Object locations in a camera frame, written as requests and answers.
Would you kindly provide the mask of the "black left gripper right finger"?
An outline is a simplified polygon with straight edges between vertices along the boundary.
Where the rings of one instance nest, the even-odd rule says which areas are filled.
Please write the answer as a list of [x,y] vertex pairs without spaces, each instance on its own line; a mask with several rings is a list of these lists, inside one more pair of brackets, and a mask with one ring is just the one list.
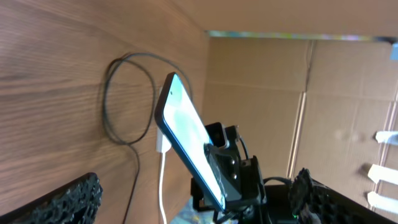
[[290,185],[288,199],[299,223],[395,223],[313,179],[305,168]]

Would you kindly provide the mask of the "blue Galaxy smartphone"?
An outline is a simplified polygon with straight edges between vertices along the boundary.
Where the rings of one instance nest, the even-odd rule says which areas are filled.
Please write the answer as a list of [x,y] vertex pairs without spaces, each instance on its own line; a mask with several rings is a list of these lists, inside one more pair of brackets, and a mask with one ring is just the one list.
[[204,153],[204,145],[213,143],[175,72],[166,76],[154,118],[205,197],[218,210],[224,209],[224,195]]

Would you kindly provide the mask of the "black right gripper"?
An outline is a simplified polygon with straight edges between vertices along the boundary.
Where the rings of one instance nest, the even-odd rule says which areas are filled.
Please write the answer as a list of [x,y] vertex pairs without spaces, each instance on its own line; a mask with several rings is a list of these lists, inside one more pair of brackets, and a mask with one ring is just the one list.
[[[267,202],[256,156],[240,162],[240,158],[236,154],[211,144],[204,145],[204,152],[225,197],[225,212],[240,212],[247,207],[263,205]],[[204,193],[194,178],[191,178],[190,194],[193,197],[192,207],[194,210],[198,212],[216,211],[210,201],[205,199]]]

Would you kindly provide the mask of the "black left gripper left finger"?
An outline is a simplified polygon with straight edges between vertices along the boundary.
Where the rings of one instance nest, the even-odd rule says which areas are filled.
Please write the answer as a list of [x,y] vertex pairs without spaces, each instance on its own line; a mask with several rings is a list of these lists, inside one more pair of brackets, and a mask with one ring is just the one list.
[[89,172],[5,215],[1,224],[93,224],[103,188]]

